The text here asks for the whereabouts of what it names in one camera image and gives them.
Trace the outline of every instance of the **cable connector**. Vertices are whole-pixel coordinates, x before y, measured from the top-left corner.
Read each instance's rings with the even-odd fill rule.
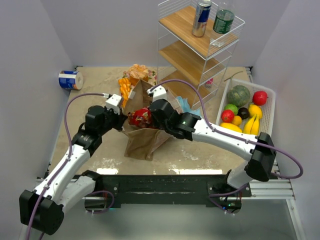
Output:
[[[109,93],[102,93],[103,94],[103,97],[105,98],[105,99],[108,99],[108,98],[110,98],[111,97],[111,94],[109,94]]]

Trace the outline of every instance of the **yellow fruit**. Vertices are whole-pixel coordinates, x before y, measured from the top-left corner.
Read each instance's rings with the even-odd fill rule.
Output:
[[[239,126],[242,123],[242,119],[240,116],[234,116],[232,124]]]
[[[236,132],[238,132],[238,133],[242,133],[241,128],[238,127],[238,126],[236,126],[236,125],[234,125],[234,124],[232,124],[232,123],[222,122],[222,123],[220,124],[220,127],[223,127],[223,128],[225,128],[225,129],[230,129],[230,130],[236,131]]]
[[[251,104],[249,106],[248,111],[249,111],[250,117],[253,117],[254,115],[258,115],[259,119],[262,119],[263,114],[259,106]]]
[[[252,126],[255,122],[255,119],[256,119],[256,116],[257,115],[254,115],[252,118],[250,118],[246,124],[244,125],[244,128],[243,128],[243,133],[244,134],[251,134],[251,129],[252,129]]]
[[[259,121],[260,120],[259,120],[258,116],[256,115],[254,123],[251,128],[251,134],[256,135],[256,136],[258,136],[258,133],[259,133],[259,125],[260,125]]]

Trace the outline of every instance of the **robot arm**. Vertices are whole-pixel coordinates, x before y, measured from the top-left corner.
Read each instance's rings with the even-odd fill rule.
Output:
[[[121,113],[122,97],[116,94],[109,96],[105,107],[92,106],[85,115],[85,122],[78,129],[72,139],[72,154],[63,156],[58,165],[33,191],[25,190],[19,198],[20,220],[28,225],[36,201],[45,191],[33,219],[32,227],[48,235],[54,234],[60,227],[65,213],[80,199],[100,189],[102,178],[96,172],[86,171],[79,179],[68,186],[79,168],[94,154],[102,143],[102,136],[112,128],[122,130],[126,116]],[[47,182],[55,175],[58,169],[63,169],[54,178],[50,186]]]
[[[189,112],[178,114],[165,99],[158,99],[152,102],[149,110],[151,111],[154,124],[174,137],[212,144],[228,150],[247,161],[248,163],[244,162],[228,174],[227,184],[229,186],[238,189],[244,184],[249,183],[252,179],[262,182],[269,180],[276,158],[274,150],[212,131],[204,119]],[[262,132],[259,137],[256,137],[251,134],[231,131],[212,123],[211,125],[213,129],[217,129],[220,132],[274,146],[271,137],[267,133]]]

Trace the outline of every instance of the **tabletop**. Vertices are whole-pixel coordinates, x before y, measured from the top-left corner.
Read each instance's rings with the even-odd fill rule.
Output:
[[[77,70],[83,75],[84,84],[81,90],[72,90],[69,99],[83,93],[118,94],[118,79],[127,69],[128,67],[78,67]],[[244,67],[229,67],[224,79],[239,71],[242,72],[237,74],[235,78],[249,81]],[[222,82],[217,94],[205,104],[207,116],[212,123],[216,122],[225,85],[226,82]],[[70,105],[67,112],[67,122],[71,136],[77,133],[79,125],[84,122],[88,108],[93,105],[104,106],[105,100],[100,96],[83,96]],[[243,162],[242,158],[219,147],[173,138],[166,141],[154,152],[152,161],[139,160],[124,157],[127,142],[128,137],[124,133],[114,129],[107,132],[102,137],[100,147],[76,174],[81,174],[86,170],[100,174],[121,175],[188,174],[190,170],[191,172],[197,170],[199,174],[225,174]],[[52,171],[58,164],[68,146],[66,130],[61,124],[49,171]]]

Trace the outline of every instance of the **green bottle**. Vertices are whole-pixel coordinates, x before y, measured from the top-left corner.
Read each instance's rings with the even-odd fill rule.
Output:
[[[216,11],[213,30],[218,34],[228,33],[235,19],[234,12],[234,0],[221,0]]]

